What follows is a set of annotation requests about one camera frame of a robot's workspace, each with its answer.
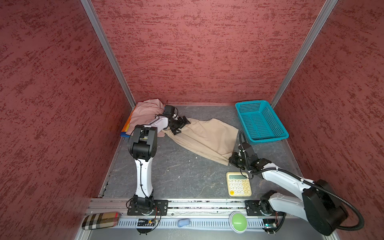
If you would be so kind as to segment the pink shorts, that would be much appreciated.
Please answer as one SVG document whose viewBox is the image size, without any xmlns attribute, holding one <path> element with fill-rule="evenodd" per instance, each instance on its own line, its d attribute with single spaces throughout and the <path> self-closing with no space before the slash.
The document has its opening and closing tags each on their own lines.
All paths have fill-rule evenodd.
<svg viewBox="0 0 384 240">
<path fill-rule="evenodd" d="M 132 133 L 136 125 L 148 125 L 151 123 L 157 115 L 161 115 L 164 112 L 164 108 L 164 104 L 159 99 L 137 103 L 131 112 L 132 118 L 129 133 Z"/>
</svg>

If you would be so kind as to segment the teal plastic basket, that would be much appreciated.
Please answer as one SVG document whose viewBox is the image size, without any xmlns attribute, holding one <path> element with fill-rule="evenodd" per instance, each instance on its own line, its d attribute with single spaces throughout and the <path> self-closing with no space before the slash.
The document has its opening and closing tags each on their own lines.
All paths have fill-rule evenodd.
<svg viewBox="0 0 384 240">
<path fill-rule="evenodd" d="M 269 102 L 247 101 L 235 104 L 239 120 L 251 145 L 285 140 L 289 133 Z"/>
</svg>

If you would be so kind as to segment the beige shorts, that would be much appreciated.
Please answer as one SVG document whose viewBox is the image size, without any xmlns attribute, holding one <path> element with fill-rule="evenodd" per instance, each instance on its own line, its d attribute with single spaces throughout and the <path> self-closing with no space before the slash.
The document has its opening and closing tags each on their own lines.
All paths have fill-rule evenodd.
<svg viewBox="0 0 384 240">
<path fill-rule="evenodd" d="M 203 158 L 228 166 L 239 130 L 218 119 L 201 121 L 190 118 L 189 122 L 177 135 L 170 130 L 163 132 L 181 147 Z"/>
</svg>

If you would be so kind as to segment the rainbow striped shorts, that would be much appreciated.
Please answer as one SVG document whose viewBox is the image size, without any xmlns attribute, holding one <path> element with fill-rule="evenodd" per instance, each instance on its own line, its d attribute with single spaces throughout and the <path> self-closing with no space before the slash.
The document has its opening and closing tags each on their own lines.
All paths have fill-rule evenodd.
<svg viewBox="0 0 384 240">
<path fill-rule="evenodd" d="M 127 121 L 123 127 L 123 129 L 121 130 L 120 136 L 123 138 L 130 137 L 129 127 L 130 127 L 130 123 L 131 123 L 131 118 L 132 118 L 132 114 L 130 114 L 129 118 L 127 119 Z"/>
</svg>

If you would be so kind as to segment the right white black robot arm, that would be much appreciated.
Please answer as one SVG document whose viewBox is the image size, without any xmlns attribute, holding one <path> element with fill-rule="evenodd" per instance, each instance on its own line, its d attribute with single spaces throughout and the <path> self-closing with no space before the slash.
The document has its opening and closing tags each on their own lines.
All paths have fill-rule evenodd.
<svg viewBox="0 0 384 240">
<path fill-rule="evenodd" d="M 330 194 L 332 188 L 323 180 L 314 182 L 303 179 L 267 159 L 249 156 L 245 151 L 233 153 L 229 162 L 240 170 L 242 176 L 258 175 L 291 193 L 286 196 L 270 190 L 257 201 L 246 201 L 248 215 L 293 215 L 307 221 L 324 236 L 331 235 L 349 216 L 342 201 Z"/>
</svg>

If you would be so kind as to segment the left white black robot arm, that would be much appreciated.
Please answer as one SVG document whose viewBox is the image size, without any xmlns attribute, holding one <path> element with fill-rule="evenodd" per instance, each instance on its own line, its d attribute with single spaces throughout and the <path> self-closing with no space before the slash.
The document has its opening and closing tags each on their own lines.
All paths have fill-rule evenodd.
<svg viewBox="0 0 384 240">
<path fill-rule="evenodd" d="M 142 215 L 151 215 L 156 210 L 153 197 L 152 164 L 158 149 L 158 133 L 170 130 L 177 135 L 191 122 L 185 117 L 156 116 L 153 121 L 135 126 L 129 138 L 129 152 L 137 168 L 137 187 L 132 198 L 132 208 Z"/>
</svg>

